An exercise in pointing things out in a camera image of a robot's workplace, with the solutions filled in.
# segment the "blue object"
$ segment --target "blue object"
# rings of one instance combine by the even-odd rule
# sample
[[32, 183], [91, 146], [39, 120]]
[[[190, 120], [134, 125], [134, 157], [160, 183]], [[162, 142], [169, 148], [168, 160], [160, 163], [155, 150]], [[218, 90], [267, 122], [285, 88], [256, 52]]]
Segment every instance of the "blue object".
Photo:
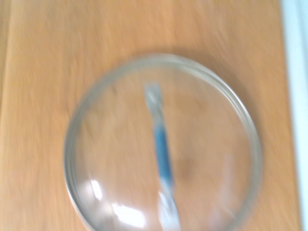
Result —
[[160, 180], [165, 181], [169, 186], [172, 184], [172, 174], [167, 146], [166, 129], [164, 125], [154, 127], [156, 157]]

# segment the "petri dish rim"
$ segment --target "petri dish rim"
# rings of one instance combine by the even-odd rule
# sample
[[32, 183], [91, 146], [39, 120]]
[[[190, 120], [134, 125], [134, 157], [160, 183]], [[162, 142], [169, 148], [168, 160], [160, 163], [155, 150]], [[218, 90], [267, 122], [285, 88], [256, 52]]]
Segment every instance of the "petri dish rim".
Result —
[[195, 61], [173, 54], [152, 54], [132, 60], [120, 66], [118, 69], [113, 70], [109, 74], [103, 75], [102, 78], [100, 78], [100, 80], [83, 96], [69, 122], [65, 135], [63, 153], [64, 178], [74, 209], [79, 214], [84, 224], [94, 231], [99, 229], [92, 223], [90, 216], [87, 214], [86, 208], [82, 205], [82, 200], [78, 196], [76, 189], [74, 165], [75, 143], [84, 114], [90, 108], [91, 104], [98, 98], [101, 92], [110, 84], [123, 77], [125, 73], [149, 67], [176, 68], [209, 83], [228, 99], [245, 127], [249, 140], [250, 156], [252, 159], [252, 168], [250, 172], [251, 180], [241, 209], [235, 215], [234, 220], [232, 220], [223, 231], [234, 230], [239, 224], [241, 224], [245, 215], [249, 212], [257, 195], [257, 190], [261, 181], [262, 150], [256, 127], [239, 97], [220, 77]]

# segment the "petri dish lid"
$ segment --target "petri dish lid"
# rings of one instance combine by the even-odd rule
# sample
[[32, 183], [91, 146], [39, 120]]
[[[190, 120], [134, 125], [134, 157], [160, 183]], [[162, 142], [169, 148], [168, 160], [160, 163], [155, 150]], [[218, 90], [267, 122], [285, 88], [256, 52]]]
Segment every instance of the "petri dish lid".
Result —
[[64, 175], [76, 211], [91, 230], [163, 230], [153, 128], [144, 85], [163, 98], [173, 196], [181, 230], [232, 230], [261, 177], [251, 117], [216, 74], [175, 55], [134, 60], [103, 77], [69, 124]]

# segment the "wood grain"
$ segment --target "wood grain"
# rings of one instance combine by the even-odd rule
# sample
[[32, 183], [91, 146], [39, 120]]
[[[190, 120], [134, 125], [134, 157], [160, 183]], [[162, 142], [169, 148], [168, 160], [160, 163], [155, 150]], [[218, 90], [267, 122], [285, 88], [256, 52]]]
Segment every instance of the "wood grain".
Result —
[[0, 115], [10, 13], [11, 2], [8, 0], [0, 1]]
[[153, 52], [213, 70], [251, 114], [264, 175], [242, 229], [300, 230], [278, 0], [12, 1], [10, 15], [0, 230], [84, 230], [63, 177], [69, 119], [103, 73]]

